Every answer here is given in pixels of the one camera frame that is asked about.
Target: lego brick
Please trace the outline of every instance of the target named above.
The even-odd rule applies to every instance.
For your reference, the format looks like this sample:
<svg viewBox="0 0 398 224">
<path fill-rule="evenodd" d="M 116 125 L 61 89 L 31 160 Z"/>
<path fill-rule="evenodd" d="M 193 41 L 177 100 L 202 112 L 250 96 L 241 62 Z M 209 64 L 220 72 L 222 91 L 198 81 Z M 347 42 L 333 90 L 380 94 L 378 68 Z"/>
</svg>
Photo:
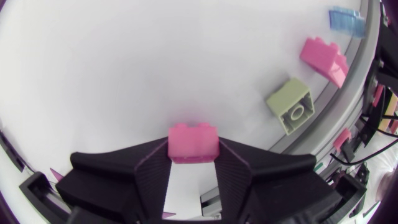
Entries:
<svg viewBox="0 0 398 224">
<path fill-rule="evenodd" d="M 350 140 L 351 138 L 352 138 L 351 131 L 345 128 L 343 132 L 341 132 L 341 134 L 336 138 L 336 140 L 333 143 L 333 146 L 336 148 L 338 152 L 340 152 L 343 143 L 347 140 Z"/>
<path fill-rule="evenodd" d="M 329 11 L 330 28 L 357 38 L 365 38 L 365 20 L 358 11 L 334 7 Z"/>
<path fill-rule="evenodd" d="M 308 38 L 300 58 L 338 88 L 343 86 L 349 67 L 337 44 L 327 45 L 319 37 Z"/>
<path fill-rule="evenodd" d="M 292 134 L 313 114 L 310 89 L 292 78 L 267 100 L 271 111 L 278 117 L 287 135 Z"/>
<path fill-rule="evenodd" d="M 177 124 L 169 129 L 168 156 L 176 164 L 213 162 L 220 154 L 217 128 L 207 123 L 197 127 Z"/>
</svg>

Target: white surface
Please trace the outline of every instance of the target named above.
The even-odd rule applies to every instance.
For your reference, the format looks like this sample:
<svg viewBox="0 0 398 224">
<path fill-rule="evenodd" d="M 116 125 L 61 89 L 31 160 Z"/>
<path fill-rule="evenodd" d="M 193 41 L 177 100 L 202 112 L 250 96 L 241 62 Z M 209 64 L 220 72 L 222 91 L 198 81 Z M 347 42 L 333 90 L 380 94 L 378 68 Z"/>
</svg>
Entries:
<svg viewBox="0 0 398 224">
<path fill-rule="evenodd" d="M 8 207 L 22 224 L 46 223 L 26 199 L 22 191 L 19 190 L 19 185 L 28 177 L 29 174 L 26 171 L 20 173 L 15 168 L 11 160 L 8 159 L 6 152 L 0 146 L 0 191 Z"/>
<path fill-rule="evenodd" d="M 71 169 L 72 152 L 161 138 L 176 122 L 206 121 L 222 137 L 268 149 L 284 132 L 265 99 L 289 77 L 314 99 L 327 84 L 299 60 L 305 39 L 320 36 L 342 52 L 349 44 L 329 29 L 334 5 L 359 10 L 360 0 L 8 0 L 0 13 L 2 129 L 49 177 L 49 167 Z M 204 176 L 213 165 L 203 167 L 186 170 Z M 212 177 L 204 181 L 215 187 Z M 170 176 L 170 185 L 180 181 Z M 168 200 L 166 212 L 179 203 Z"/>
</svg>

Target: black cable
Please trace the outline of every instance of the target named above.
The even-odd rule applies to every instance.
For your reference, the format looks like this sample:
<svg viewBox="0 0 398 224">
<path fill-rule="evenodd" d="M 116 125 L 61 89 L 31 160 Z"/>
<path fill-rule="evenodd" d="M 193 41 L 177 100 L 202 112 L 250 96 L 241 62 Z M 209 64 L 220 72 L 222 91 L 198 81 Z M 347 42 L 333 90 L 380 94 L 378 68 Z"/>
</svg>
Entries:
<svg viewBox="0 0 398 224">
<path fill-rule="evenodd" d="M 368 114 L 362 114 L 361 116 L 364 117 L 364 118 L 368 118 L 368 117 L 369 117 Z M 396 120 L 396 119 L 398 119 L 398 116 L 394 116 L 394 115 L 383 115 L 383 116 L 381 116 L 381 118 L 382 118 L 382 119 L 394 119 L 394 120 Z"/>
<path fill-rule="evenodd" d="M 339 162 L 339 163 L 341 163 L 341 164 L 343 164 L 343 165 L 346 165 L 346 166 L 355 166 L 355 165 L 358 165 L 358 164 L 361 164 L 361 163 L 365 162 L 365 161 L 368 160 L 368 159 L 371 159 L 371 158 L 377 156 L 378 154 L 384 152 L 385 150 L 387 150 L 387 149 L 389 149 L 390 147 L 392 147 L 393 145 L 395 145 L 397 142 L 398 142 L 398 139 L 396 139 L 395 141 L 393 141 L 392 143 L 390 143 L 388 146 L 386 146 L 386 147 L 384 147 L 384 148 L 378 150 L 377 152 L 371 154 L 370 156 L 365 157 L 364 159 L 361 159 L 361 160 L 356 161 L 356 162 L 344 162 L 344 161 L 342 161 L 341 159 L 337 158 L 337 156 L 333 155 L 332 153 L 330 154 L 330 156 L 331 156 L 332 158 L 334 158 L 337 162 Z"/>
<path fill-rule="evenodd" d="M 378 132 L 380 132 L 380 133 L 383 133 L 383 134 L 385 134 L 386 136 L 398 138 L 398 135 L 396 135 L 396 134 L 391 134 L 391 133 L 382 131 L 382 130 L 380 130 L 380 129 L 374 127 L 374 126 L 372 126 L 371 124 L 369 124 L 365 119 L 363 119 L 363 118 L 359 118 L 359 119 L 360 119 L 365 125 L 367 125 L 368 127 L 372 128 L 373 130 L 376 130 L 376 131 L 378 131 Z"/>
</svg>

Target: pink plastic piece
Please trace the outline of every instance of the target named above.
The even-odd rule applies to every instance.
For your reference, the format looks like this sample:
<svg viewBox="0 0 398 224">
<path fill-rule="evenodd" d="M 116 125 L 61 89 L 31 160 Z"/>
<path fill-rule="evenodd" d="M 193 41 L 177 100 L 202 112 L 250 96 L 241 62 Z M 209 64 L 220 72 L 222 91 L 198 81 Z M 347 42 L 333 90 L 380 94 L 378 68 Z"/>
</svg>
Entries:
<svg viewBox="0 0 398 224">
<path fill-rule="evenodd" d="M 216 127 L 208 123 L 197 127 L 177 124 L 169 129 L 168 155 L 176 164 L 213 162 L 219 154 Z"/>
<path fill-rule="evenodd" d="M 50 170 L 51 170 L 52 175 L 54 175 L 54 177 L 56 178 L 57 181 L 60 181 L 63 178 L 63 175 L 59 174 L 57 171 L 55 171 L 51 168 L 50 168 Z"/>
<path fill-rule="evenodd" d="M 348 129 L 345 128 L 343 130 L 343 132 L 334 141 L 333 146 L 337 149 L 338 152 L 340 152 L 341 151 L 340 147 L 343 145 L 343 143 L 347 139 L 351 139 L 351 138 L 352 138 L 351 131 L 349 131 Z"/>
<path fill-rule="evenodd" d="M 338 88 L 343 86 L 349 68 L 337 44 L 327 45 L 319 37 L 315 40 L 308 38 L 300 58 Z"/>
<path fill-rule="evenodd" d="M 392 126 L 391 126 L 391 133 L 395 134 L 398 128 L 398 120 L 395 120 L 394 122 L 392 122 Z"/>
<path fill-rule="evenodd" d="M 377 104 L 379 103 L 379 100 L 380 100 L 380 97 L 381 97 L 381 93 L 383 93 L 383 89 L 384 89 L 383 85 L 380 85 L 380 84 L 377 85 L 376 92 L 374 93 L 374 100 L 373 100 L 373 103 L 372 103 L 372 105 L 374 107 L 376 107 Z"/>
<path fill-rule="evenodd" d="M 176 215 L 175 213 L 171 213 L 171 212 L 163 212 L 162 214 L 162 218 L 168 218 L 168 217 L 172 217 L 173 215 Z"/>
</svg>

